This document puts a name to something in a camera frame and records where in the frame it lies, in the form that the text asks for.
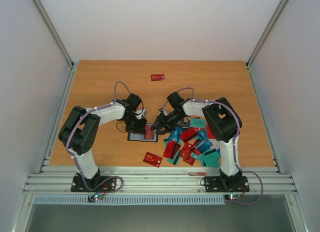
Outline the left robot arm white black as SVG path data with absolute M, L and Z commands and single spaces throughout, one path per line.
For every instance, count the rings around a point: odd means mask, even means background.
M 74 107 L 62 126 L 58 139 L 74 160 L 77 173 L 72 179 L 72 192 L 112 193 L 118 191 L 124 181 L 119 176 L 102 176 L 92 153 L 98 128 L 108 122 L 125 123 L 125 131 L 133 134 L 146 134 L 147 111 L 143 101 L 135 94 L 127 99 L 116 99 L 111 103 L 95 108 Z

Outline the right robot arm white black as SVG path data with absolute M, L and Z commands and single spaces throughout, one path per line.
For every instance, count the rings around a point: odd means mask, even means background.
M 166 114 L 160 109 L 151 129 L 158 134 L 166 134 L 176 128 L 178 122 L 186 116 L 204 117 L 210 132 L 220 148 L 221 165 L 219 177 L 224 190 L 234 189 L 243 173 L 239 165 L 238 139 L 242 122 L 226 98 L 217 100 L 184 100 L 177 91 L 167 97 L 173 112 Z

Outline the red VIP card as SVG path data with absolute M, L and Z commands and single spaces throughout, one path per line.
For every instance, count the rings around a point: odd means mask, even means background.
M 154 141 L 156 139 L 156 132 L 155 130 L 151 129 L 152 125 L 147 124 L 145 126 L 145 135 L 143 137 L 144 140 L 147 141 Z
M 150 152 L 146 152 L 146 154 L 143 158 L 143 162 L 145 162 L 149 165 L 152 165 L 154 167 L 157 167 L 157 168 L 160 167 L 162 160 L 163 160 L 162 157 L 155 155 L 155 154 L 152 154 Z

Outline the black leather card holder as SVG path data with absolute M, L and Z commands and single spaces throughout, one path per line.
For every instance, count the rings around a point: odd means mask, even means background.
M 158 141 L 158 134 L 157 134 L 157 131 L 156 131 L 156 130 L 155 130 L 156 139 L 155 139 L 154 141 L 144 140 L 144 135 L 142 135 L 142 134 L 129 133 L 129 134 L 128 134 L 128 137 L 127 137 L 127 140 L 128 140 L 128 141 L 138 141 L 138 142 L 157 142 L 157 141 Z

